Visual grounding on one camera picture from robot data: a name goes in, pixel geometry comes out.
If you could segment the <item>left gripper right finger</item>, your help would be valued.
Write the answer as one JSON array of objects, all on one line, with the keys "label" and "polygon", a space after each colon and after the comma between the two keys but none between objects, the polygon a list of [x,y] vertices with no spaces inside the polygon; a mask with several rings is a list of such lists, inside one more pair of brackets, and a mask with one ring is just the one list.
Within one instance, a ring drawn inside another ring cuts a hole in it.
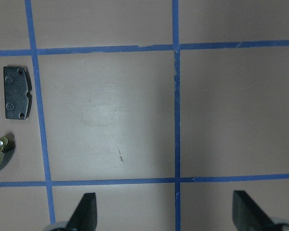
[{"label": "left gripper right finger", "polygon": [[274,222],[245,192],[233,191],[232,221],[238,231],[268,231]]}]

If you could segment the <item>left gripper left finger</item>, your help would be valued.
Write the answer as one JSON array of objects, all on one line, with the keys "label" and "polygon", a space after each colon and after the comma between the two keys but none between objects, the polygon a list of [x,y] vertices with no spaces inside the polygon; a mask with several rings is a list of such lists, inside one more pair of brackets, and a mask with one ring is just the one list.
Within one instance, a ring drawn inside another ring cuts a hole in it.
[{"label": "left gripper left finger", "polygon": [[67,231],[95,231],[97,201],[95,193],[85,193],[66,225]]}]

